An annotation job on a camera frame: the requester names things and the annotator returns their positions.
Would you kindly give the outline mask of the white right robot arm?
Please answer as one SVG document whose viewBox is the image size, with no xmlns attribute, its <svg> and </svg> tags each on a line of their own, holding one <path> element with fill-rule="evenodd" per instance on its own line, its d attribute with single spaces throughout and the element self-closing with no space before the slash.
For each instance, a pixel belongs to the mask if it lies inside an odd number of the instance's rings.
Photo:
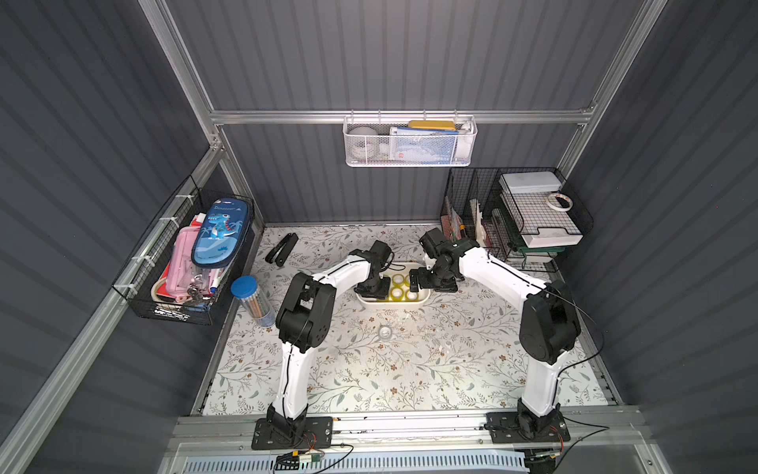
<svg viewBox="0 0 758 474">
<path fill-rule="evenodd" d="M 424 233 L 420 246 L 426 265 L 412 270 L 413 290 L 452 293 L 462 280 L 473 280 L 519 311 L 519 342 L 530 361 L 518 410 L 535 420 L 553 415 L 559 376 L 582 333 L 568 288 L 524 274 L 475 240 L 451 241 L 438 228 Z"/>
</svg>

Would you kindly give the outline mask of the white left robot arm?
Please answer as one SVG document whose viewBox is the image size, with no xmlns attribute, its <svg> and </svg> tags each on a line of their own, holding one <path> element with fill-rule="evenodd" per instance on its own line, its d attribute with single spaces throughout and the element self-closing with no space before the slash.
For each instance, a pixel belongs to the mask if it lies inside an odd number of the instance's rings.
<svg viewBox="0 0 758 474">
<path fill-rule="evenodd" d="M 274 420 L 293 426 L 305 418 L 313 357 L 329 334 L 337 299 L 345 292 L 374 299 L 387 297 L 391 279 L 383 272 L 392 256 L 388 244 L 375 241 L 370 249 L 353 250 L 323 272 L 300 272 L 292 278 L 276 316 L 283 362 L 280 388 L 270 405 Z"/>
</svg>

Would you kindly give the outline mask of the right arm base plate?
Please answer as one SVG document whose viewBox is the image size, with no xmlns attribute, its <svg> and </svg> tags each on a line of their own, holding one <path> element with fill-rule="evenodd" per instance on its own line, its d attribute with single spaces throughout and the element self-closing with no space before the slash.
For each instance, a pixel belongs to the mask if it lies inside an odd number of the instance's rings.
<svg viewBox="0 0 758 474">
<path fill-rule="evenodd" d="M 531 412 L 491 412 L 483 429 L 494 444 L 561 444 L 572 439 L 568 425 L 559 410 L 544 417 Z"/>
</svg>

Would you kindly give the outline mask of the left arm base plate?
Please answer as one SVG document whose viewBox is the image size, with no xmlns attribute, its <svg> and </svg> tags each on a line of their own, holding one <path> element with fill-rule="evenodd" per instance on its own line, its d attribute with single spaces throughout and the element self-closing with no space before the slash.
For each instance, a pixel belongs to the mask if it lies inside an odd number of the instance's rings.
<svg viewBox="0 0 758 474">
<path fill-rule="evenodd" d="M 323 450 L 332 445 L 334 419 L 307 417 L 289 424 L 260 418 L 256 422 L 250 448 L 263 450 Z"/>
</svg>

